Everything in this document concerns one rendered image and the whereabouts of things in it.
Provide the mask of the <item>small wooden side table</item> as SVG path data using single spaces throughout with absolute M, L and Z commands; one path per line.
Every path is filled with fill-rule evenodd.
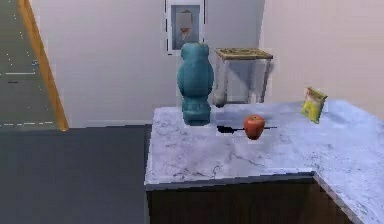
M 258 48 L 217 48 L 215 50 L 217 60 L 214 69 L 214 87 L 212 103 L 216 107 L 224 107 L 227 104 L 254 104 L 263 103 L 268 84 L 273 55 Z M 248 94 L 245 101 L 228 100 L 228 82 L 230 63 L 233 61 L 265 61 L 265 70 L 262 76 L 253 74 L 251 66 L 248 73 Z

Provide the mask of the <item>red apple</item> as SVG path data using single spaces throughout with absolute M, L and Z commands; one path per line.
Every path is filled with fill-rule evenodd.
M 244 130 L 247 137 L 257 140 L 265 127 L 265 120 L 259 115 L 248 115 L 244 119 Z

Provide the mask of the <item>yellow green sponge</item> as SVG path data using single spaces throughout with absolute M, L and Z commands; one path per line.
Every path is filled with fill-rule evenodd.
M 315 124 L 318 124 L 327 98 L 326 94 L 312 87 L 307 87 L 301 113 Z

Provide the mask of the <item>wooden framed room door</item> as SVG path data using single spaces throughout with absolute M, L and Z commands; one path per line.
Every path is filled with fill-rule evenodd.
M 0 131 L 68 129 L 31 0 L 0 0 Z

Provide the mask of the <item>marble top kitchen counter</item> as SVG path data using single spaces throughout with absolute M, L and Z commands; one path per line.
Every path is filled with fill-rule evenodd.
M 265 127 L 257 140 L 248 115 Z M 298 102 L 213 108 L 211 122 L 188 126 L 178 107 L 154 111 L 146 190 L 312 177 L 355 224 L 384 224 L 384 121 L 345 100 L 328 100 L 318 124 Z

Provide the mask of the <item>framed portrait picture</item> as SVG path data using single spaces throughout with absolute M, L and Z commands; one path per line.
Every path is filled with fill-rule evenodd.
M 164 0 L 166 51 L 180 55 L 185 43 L 205 41 L 206 0 Z

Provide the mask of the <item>black spatula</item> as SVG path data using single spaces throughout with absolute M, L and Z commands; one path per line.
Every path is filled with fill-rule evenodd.
M 264 127 L 264 130 L 268 129 L 276 129 L 277 127 Z M 217 126 L 217 130 L 220 133 L 231 133 L 233 134 L 236 131 L 245 131 L 245 128 L 232 128 L 229 126 Z

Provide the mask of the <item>teal owl statue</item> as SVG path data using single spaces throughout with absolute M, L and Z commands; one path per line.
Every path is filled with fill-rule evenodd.
M 186 43 L 181 48 L 181 57 L 177 85 L 183 98 L 183 120 L 189 126 L 207 125 L 211 112 L 208 96 L 214 81 L 209 47 L 204 43 Z

